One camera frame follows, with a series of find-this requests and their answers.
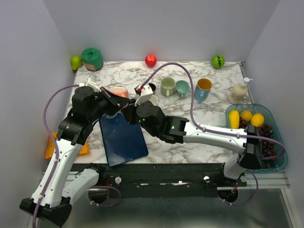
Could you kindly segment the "teal mug with bird picture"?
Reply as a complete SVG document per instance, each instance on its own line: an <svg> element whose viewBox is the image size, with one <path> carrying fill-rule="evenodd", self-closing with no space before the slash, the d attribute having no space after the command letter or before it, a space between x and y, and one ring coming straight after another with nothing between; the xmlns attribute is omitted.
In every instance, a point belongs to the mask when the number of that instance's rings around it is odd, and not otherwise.
<svg viewBox="0 0 304 228"><path fill-rule="evenodd" d="M188 82L184 80L179 80L175 84L176 92L179 94L180 98L183 98L190 90Z"/></svg>

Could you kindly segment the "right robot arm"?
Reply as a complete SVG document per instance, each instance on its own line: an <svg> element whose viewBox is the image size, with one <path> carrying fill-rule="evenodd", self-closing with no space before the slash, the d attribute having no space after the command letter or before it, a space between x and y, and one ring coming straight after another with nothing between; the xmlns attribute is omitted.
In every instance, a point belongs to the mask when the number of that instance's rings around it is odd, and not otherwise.
<svg viewBox="0 0 304 228"><path fill-rule="evenodd" d="M245 170L262 167L262 143L254 126L245 129L205 126L187 118L165 115L150 101L140 105L129 103L122 113L129 124L139 124L152 137L166 143L199 143L232 151L233 157L224 163L218 175L224 186L234 183Z"/></svg>

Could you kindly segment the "dark teal upside-down mug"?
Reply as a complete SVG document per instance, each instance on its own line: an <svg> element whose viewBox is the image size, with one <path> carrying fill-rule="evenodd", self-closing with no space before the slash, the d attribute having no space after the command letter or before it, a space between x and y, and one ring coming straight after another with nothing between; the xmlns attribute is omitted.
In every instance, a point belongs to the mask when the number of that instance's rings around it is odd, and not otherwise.
<svg viewBox="0 0 304 228"><path fill-rule="evenodd" d="M149 101L154 105L157 106L158 105L158 98L155 95L152 95L151 98L149 99Z"/></svg>

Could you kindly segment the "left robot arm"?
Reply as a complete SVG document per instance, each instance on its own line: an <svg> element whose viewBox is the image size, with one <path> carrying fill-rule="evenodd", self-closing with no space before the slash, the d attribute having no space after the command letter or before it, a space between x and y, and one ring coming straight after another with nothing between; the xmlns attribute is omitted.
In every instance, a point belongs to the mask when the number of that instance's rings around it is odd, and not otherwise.
<svg viewBox="0 0 304 228"><path fill-rule="evenodd" d="M68 219L72 205L92 186L105 183L105 175L98 168L84 169L81 176L66 185L73 163L82 150L94 123L106 115L114 115L129 104L129 99L114 95L104 87L95 91L89 86L76 88L72 108L59 124L56 137L51 137L55 151L47 170L30 198L23 199L20 209L36 220L50 221L62 226Z"/></svg>

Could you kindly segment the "light blue small mug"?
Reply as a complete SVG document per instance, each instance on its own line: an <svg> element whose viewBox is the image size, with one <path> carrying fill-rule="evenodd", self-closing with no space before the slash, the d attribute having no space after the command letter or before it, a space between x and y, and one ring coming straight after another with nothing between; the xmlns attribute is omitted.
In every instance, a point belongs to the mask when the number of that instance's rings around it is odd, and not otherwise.
<svg viewBox="0 0 304 228"><path fill-rule="evenodd" d="M105 118L106 119L113 119L117 116L117 114L114 114L114 115L106 115Z"/></svg>

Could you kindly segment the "brown striped mug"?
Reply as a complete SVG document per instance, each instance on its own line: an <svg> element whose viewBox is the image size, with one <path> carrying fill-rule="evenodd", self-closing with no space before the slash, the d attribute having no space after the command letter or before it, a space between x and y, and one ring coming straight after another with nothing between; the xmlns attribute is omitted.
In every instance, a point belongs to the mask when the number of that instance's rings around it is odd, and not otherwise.
<svg viewBox="0 0 304 228"><path fill-rule="evenodd" d="M155 92L156 92L156 85L153 84L153 83L149 83L148 85L149 85L149 87L151 88L153 94L155 94Z"/></svg>

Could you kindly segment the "blue mug with gold pattern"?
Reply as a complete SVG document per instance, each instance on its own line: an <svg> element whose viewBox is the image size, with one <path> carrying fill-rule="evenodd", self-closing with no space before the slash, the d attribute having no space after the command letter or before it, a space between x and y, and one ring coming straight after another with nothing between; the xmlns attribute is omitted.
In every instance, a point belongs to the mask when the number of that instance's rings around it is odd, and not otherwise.
<svg viewBox="0 0 304 228"><path fill-rule="evenodd" d="M194 91L195 99L201 104L205 101L212 88L212 82L206 78L201 78L197 81L196 88Z"/></svg>

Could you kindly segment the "pink cup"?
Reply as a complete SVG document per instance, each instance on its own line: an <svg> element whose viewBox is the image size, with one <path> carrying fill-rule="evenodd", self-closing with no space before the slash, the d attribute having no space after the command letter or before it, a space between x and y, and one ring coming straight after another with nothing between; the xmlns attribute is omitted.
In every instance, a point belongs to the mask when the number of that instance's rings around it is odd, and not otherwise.
<svg viewBox="0 0 304 228"><path fill-rule="evenodd" d="M122 86L111 87L109 89L109 92L120 97L129 98L129 92L127 88Z"/></svg>

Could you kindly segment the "pale green mug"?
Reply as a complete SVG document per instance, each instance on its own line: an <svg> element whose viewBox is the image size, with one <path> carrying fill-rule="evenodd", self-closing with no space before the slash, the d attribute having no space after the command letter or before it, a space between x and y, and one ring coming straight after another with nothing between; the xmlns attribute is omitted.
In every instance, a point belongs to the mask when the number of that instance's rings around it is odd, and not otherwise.
<svg viewBox="0 0 304 228"><path fill-rule="evenodd" d="M175 80L170 77L163 78L161 80L161 94L168 98L172 96L175 92Z"/></svg>

